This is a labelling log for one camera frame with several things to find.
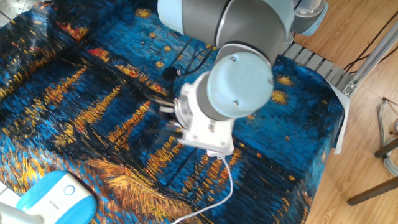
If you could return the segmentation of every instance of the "electric cable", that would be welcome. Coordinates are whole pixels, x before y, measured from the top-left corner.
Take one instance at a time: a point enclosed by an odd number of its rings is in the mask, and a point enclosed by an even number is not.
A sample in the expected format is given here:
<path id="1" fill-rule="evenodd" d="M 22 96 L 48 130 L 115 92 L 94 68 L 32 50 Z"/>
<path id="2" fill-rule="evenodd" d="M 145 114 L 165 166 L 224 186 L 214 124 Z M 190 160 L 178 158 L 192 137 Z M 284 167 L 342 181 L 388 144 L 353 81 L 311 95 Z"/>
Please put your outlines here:
<path id="1" fill-rule="evenodd" d="M 182 53 L 184 52 L 184 50 L 188 47 L 189 43 L 192 41 L 192 37 L 189 38 L 189 40 L 187 41 L 187 43 L 185 44 L 185 46 L 180 50 L 180 52 L 177 54 L 177 56 L 175 57 L 175 59 L 173 60 L 173 62 L 170 64 L 170 67 L 173 66 L 173 64 L 178 60 L 178 58 L 182 55 Z"/>
<path id="2" fill-rule="evenodd" d="M 199 41 L 197 41 L 197 43 L 195 44 L 195 50 L 193 51 L 192 59 L 191 59 L 190 63 L 188 64 L 187 68 L 184 69 L 185 72 L 186 72 L 186 71 L 189 71 L 189 70 L 191 69 L 192 63 L 193 63 L 193 62 L 195 61 L 195 59 L 196 59 L 196 53 L 197 53 L 197 50 L 198 50 L 198 44 L 199 44 Z"/>
<path id="3" fill-rule="evenodd" d="M 380 64 L 381 62 L 385 61 L 387 58 L 389 58 L 389 57 L 390 57 L 393 53 L 395 53 L 397 50 L 398 50 L 398 46 L 395 47 L 394 49 L 392 49 L 391 52 L 388 53 L 385 57 L 383 57 L 383 58 L 380 60 L 380 62 L 377 63 L 377 64 Z M 367 56 L 364 56 L 364 57 L 358 59 L 358 61 L 364 60 L 364 59 L 368 58 L 369 56 L 370 56 L 370 54 L 368 54 Z"/>
<path id="4" fill-rule="evenodd" d="M 384 126 L 383 126 L 383 122 L 382 122 L 382 116 L 383 116 L 383 112 L 384 112 L 384 106 L 386 105 L 386 103 L 390 102 L 389 100 L 382 100 L 379 104 L 379 106 L 377 107 L 377 117 L 379 118 L 379 127 L 380 127 L 380 142 L 381 142 L 381 146 L 384 147 L 387 144 L 391 143 L 393 140 L 395 140 L 395 138 L 392 138 L 390 140 L 388 140 L 386 142 L 385 140 L 385 136 L 384 136 Z M 387 170 L 394 176 L 394 177 L 398 177 L 398 167 L 393 163 L 393 161 L 390 159 L 390 154 L 391 152 L 388 152 L 384 158 L 383 158 L 383 162 L 384 162 L 384 166 L 387 168 Z"/>
<path id="5" fill-rule="evenodd" d="M 386 27 L 391 23 L 391 21 L 398 15 L 398 11 L 387 21 L 387 23 L 383 26 L 383 28 L 377 33 L 377 35 L 373 38 L 373 40 L 368 44 L 368 46 L 362 51 L 362 53 L 358 56 L 358 58 L 349 63 L 345 68 L 345 73 L 349 72 L 352 67 L 356 64 L 356 62 L 359 62 L 362 55 L 366 53 L 366 51 L 372 46 L 372 44 L 376 41 L 376 39 L 381 35 L 381 33 L 386 29 Z"/>
<path id="6" fill-rule="evenodd" d="M 185 72 L 185 73 L 183 74 L 184 76 L 185 76 L 185 75 L 194 74 L 195 72 L 197 72 L 197 71 L 206 63 L 206 61 L 207 61 L 207 60 L 209 59 L 209 57 L 211 56 L 211 53 L 213 53 L 213 46 L 210 46 L 210 47 L 208 47 L 208 48 L 202 50 L 202 51 L 199 52 L 199 53 L 197 54 L 197 56 L 193 59 L 193 61 L 194 61 L 196 58 L 199 57 L 199 55 L 200 55 L 201 53 L 203 53 L 204 51 L 209 50 L 209 49 L 210 49 L 210 51 L 207 53 L 206 57 L 201 61 L 201 63 L 200 63 L 194 70 Z"/>
<path id="7" fill-rule="evenodd" d="M 201 209 L 201 210 L 199 210 L 199 211 L 197 211 L 197 212 L 193 212 L 193 213 L 191 213 L 191 214 L 189 214 L 189 215 L 185 215 L 184 217 L 181 217 L 181 218 L 179 218 L 178 220 L 175 220 L 172 224 L 177 224 L 177 223 L 179 223 L 180 221 L 183 221 L 183 220 L 186 220 L 186 219 L 188 219 L 188 218 L 194 217 L 195 215 L 199 215 L 199 214 L 201 214 L 201 213 L 203 213 L 203 212 L 205 212 L 205 211 L 207 211 L 207 210 L 209 210 L 209 209 L 212 209 L 212 208 L 215 208 L 215 207 L 217 207 L 217 206 L 219 206 L 219 205 L 222 205 L 222 204 L 224 204 L 224 203 L 232 196 L 232 193 L 233 193 L 233 190 L 234 190 L 234 183 L 233 183 L 233 180 L 232 180 L 231 169 L 229 168 L 229 165 L 228 165 L 228 163 L 226 162 L 225 157 L 222 157 L 221 159 L 223 160 L 223 162 L 224 162 L 224 164 L 225 164 L 225 167 L 226 167 L 226 170 L 228 171 L 229 182 L 230 182 L 230 184 L 231 184 L 231 191 L 230 191 L 230 193 L 228 194 L 228 196 L 227 196 L 226 198 L 224 198 L 222 201 L 220 201 L 220 202 L 218 202 L 218 203 L 216 203 L 216 204 L 214 204 L 214 205 L 210 205 L 210 206 L 208 206 L 208 207 L 206 207 L 206 208 L 204 208 L 204 209 Z"/>
<path id="8" fill-rule="evenodd" d="M 294 7 L 293 10 L 296 11 L 296 9 L 300 6 L 300 4 L 301 4 L 302 1 L 303 1 L 303 0 L 299 0 L 298 3 L 296 4 L 296 6 Z"/>

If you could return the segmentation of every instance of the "black cable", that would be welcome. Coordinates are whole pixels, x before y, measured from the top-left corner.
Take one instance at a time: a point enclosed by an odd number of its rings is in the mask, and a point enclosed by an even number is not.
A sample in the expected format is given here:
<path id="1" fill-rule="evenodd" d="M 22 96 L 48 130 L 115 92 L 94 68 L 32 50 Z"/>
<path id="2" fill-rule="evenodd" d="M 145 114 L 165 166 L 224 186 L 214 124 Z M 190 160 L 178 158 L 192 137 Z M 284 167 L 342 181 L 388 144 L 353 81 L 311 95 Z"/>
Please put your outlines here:
<path id="1" fill-rule="evenodd" d="M 297 5 L 294 7 L 294 9 L 293 10 L 295 10 L 296 11 L 296 9 L 300 6 L 300 4 L 301 4 L 301 2 L 302 2 L 303 0 L 299 0 L 298 1 L 298 3 L 297 3 Z"/>
<path id="2" fill-rule="evenodd" d="M 367 59 L 370 56 L 370 54 L 368 54 L 367 56 L 361 57 L 358 60 L 355 60 L 354 62 L 349 63 L 347 66 L 345 66 L 344 70 L 346 70 L 350 65 L 354 65 L 356 62 L 360 62 L 364 59 Z"/>
<path id="3" fill-rule="evenodd" d="M 386 27 L 391 23 L 391 21 L 398 15 L 398 11 L 387 21 L 387 23 L 383 26 L 383 28 L 379 31 L 379 33 L 373 38 L 373 40 L 370 42 L 370 44 L 365 48 L 365 50 L 362 51 L 362 53 L 358 56 L 358 58 L 354 61 L 351 62 L 348 65 L 348 69 L 346 69 L 345 72 L 348 72 L 352 69 L 352 67 L 356 64 L 356 62 L 361 60 L 362 55 L 366 53 L 366 51 L 372 46 L 372 44 L 376 41 L 376 39 L 381 35 L 381 33 L 386 29 Z"/>
<path id="4" fill-rule="evenodd" d="M 195 59 L 196 59 L 196 56 L 195 56 L 195 55 L 196 55 L 197 50 L 198 50 L 198 43 L 199 43 L 199 41 L 197 41 L 197 44 L 195 45 L 195 50 L 193 51 L 192 59 L 191 59 L 190 63 L 188 64 L 187 68 L 184 69 L 184 70 L 185 70 L 184 73 L 185 73 L 186 71 L 189 71 L 189 70 L 191 69 L 192 63 L 193 63 L 193 62 L 195 61 Z"/>
<path id="5" fill-rule="evenodd" d="M 395 53 L 397 50 L 398 50 L 398 46 L 395 47 L 393 50 L 391 50 L 391 52 L 388 53 L 383 59 L 381 59 L 379 63 L 385 61 L 388 57 L 390 57 L 390 56 L 391 56 L 393 53 Z"/>
<path id="6" fill-rule="evenodd" d="M 380 60 L 380 62 L 377 63 L 377 64 L 380 64 L 381 62 L 385 61 L 388 57 L 390 57 L 390 56 L 391 56 L 393 53 L 395 53 L 397 50 L 398 50 L 398 46 L 395 47 L 393 50 L 391 50 L 391 52 L 388 53 L 384 58 L 382 58 L 382 59 Z"/>
<path id="7" fill-rule="evenodd" d="M 185 46 L 181 49 L 181 51 L 178 53 L 178 55 L 175 57 L 174 61 L 170 64 L 170 67 L 173 66 L 173 64 L 178 60 L 178 58 L 182 55 L 184 50 L 188 47 L 189 43 L 192 41 L 192 37 L 189 38 L 188 42 L 185 44 Z"/>
<path id="8" fill-rule="evenodd" d="M 205 50 L 202 50 L 195 58 L 199 57 L 199 55 L 201 53 L 203 53 Z M 213 53 L 213 46 L 210 46 L 210 51 L 207 53 L 206 57 L 201 61 L 201 63 L 194 70 L 184 73 L 184 76 L 191 75 L 191 74 L 194 74 L 195 72 L 197 72 L 206 63 L 206 61 L 210 57 L 211 53 Z"/>

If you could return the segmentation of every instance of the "light blue robot joint cap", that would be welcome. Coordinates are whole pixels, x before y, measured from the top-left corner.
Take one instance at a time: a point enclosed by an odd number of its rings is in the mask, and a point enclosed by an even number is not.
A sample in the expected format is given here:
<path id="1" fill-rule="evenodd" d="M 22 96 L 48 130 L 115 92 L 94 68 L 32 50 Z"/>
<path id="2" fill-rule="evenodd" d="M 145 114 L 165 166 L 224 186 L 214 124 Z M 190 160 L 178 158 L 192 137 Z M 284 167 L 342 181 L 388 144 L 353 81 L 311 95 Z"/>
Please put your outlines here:
<path id="1" fill-rule="evenodd" d="M 215 65 L 207 85 L 212 107 L 223 116 L 240 118 L 264 106 L 271 97 L 272 68 L 254 53 L 238 52 Z"/>

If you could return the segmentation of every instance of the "white plastic casing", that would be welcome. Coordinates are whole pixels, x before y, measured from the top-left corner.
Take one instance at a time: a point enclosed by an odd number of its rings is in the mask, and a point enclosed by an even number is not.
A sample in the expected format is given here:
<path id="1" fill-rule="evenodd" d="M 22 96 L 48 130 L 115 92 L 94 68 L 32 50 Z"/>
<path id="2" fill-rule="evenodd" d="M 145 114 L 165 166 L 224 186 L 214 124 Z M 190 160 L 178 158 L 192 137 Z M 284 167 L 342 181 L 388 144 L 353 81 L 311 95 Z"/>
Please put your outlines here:
<path id="1" fill-rule="evenodd" d="M 42 217 L 45 224 L 56 223 L 72 206 L 90 195 L 92 194 L 71 174 L 66 174 L 37 204 L 25 212 Z"/>
<path id="2" fill-rule="evenodd" d="M 186 83 L 181 89 L 180 99 L 187 97 L 188 101 L 178 100 L 175 104 L 177 119 L 185 128 L 183 138 L 179 141 L 182 144 L 206 149 L 211 157 L 228 156 L 234 151 L 232 130 L 235 119 L 214 121 L 207 117 L 198 105 L 198 85 L 208 74 L 209 72 L 202 74 L 192 85 Z"/>

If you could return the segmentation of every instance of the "light blue device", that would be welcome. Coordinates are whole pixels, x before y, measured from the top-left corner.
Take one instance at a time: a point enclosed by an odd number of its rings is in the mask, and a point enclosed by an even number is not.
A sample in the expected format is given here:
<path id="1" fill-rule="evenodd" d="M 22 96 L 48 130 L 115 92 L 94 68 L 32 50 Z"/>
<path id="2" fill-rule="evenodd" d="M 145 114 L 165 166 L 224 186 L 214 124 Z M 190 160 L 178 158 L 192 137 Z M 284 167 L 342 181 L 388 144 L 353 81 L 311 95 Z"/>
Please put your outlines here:
<path id="1" fill-rule="evenodd" d="M 15 223 L 87 224 L 93 219 L 97 204 L 71 174 L 54 171 L 29 189 L 16 208 L 12 211 Z"/>
<path id="2" fill-rule="evenodd" d="M 268 102 L 290 30 L 314 32 L 326 11 L 325 0 L 158 0 L 165 25 L 220 49 L 212 71 L 185 84 L 175 101 L 179 141 L 209 156 L 232 154 L 234 121 Z"/>

